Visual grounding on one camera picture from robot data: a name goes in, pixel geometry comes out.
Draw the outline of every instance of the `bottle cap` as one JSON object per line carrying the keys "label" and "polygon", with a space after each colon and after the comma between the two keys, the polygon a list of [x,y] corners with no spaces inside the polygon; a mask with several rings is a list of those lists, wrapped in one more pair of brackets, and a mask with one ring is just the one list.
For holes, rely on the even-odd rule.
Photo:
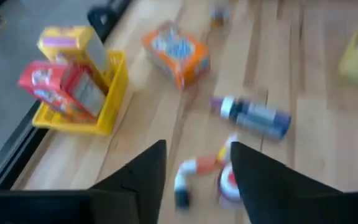
{"label": "bottle cap", "polygon": [[234,97],[227,96],[223,99],[222,107],[221,107],[221,117],[229,118],[231,107],[234,104]]}

